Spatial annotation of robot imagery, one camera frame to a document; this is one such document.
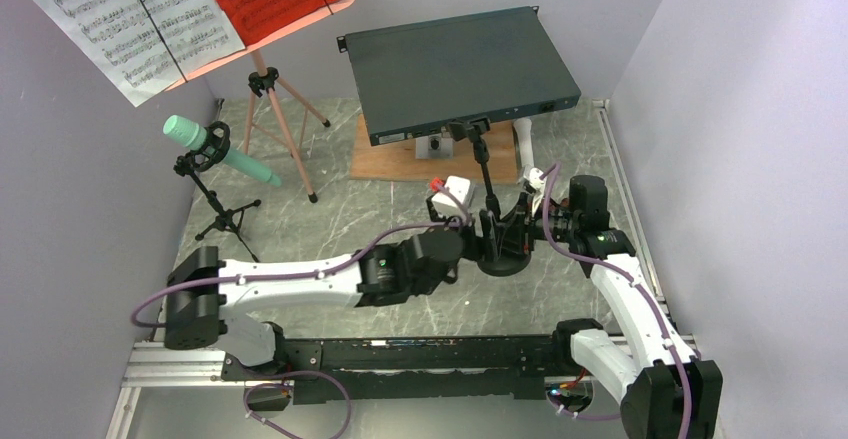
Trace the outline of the black round-base mic stand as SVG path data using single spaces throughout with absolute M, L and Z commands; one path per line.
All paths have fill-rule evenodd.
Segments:
M 488 276 L 508 277 L 522 272 L 529 265 L 532 251 L 529 236 L 521 222 L 523 216 L 513 209 L 506 218 L 502 217 L 500 201 L 494 191 L 488 166 L 490 153 L 483 138 L 490 129 L 491 123 L 485 117 L 454 120 L 447 124 L 449 135 L 454 141 L 468 140 L 471 144 L 485 187 L 484 208 L 477 214 L 481 234 L 477 235 L 471 225 L 461 229 L 463 258 L 473 262 Z

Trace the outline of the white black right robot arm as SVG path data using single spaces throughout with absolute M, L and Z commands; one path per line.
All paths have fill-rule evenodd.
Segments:
M 723 376 L 699 358 L 662 311 L 642 274 L 635 247 L 611 224 L 608 189 L 597 176 L 569 181 L 567 197 L 551 194 L 554 170 L 530 168 L 521 179 L 529 240 L 544 240 L 579 263 L 608 303 L 629 349 L 594 320 L 558 325 L 551 360 L 557 370 L 587 371 L 616 400 L 630 438 L 712 438 Z

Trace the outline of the mint green microphone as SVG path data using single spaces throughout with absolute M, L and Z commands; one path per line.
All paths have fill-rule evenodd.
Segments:
M 162 132 L 190 152 L 205 157 L 206 161 L 199 164 L 201 171 L 223 163 L 260 182 L 274 187 L 282 185 L 280 177 L 268 166 L 232 147 L 229 126 L 223 122 L 204 127 L 183 116 L 172 115 L 165 121 Z

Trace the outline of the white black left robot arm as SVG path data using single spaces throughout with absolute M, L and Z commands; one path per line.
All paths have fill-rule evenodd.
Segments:
M 458 277 L 461 259 L 492 259 L 495 217 L 468 223 L 451 217 L 399 243 L 370 243 L 353 254 L 306 262 L 255 263 L 220 258 L 215 246 L 195 249 L 167 279 L 164 345 L 215 346 L 272 379 L 287 365 L 282 328 L 252 312 L 278 306 L 385 307 L 432 294 Z

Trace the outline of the white microphone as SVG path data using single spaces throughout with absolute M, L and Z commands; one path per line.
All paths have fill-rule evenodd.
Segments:
M 529 118 L 520 118 L 514 120 L 512 126 L 520 158 L 521 178 L 525 183 L 530 184 L 532 169 L 535 167 L 531 137 L 532 123 Z

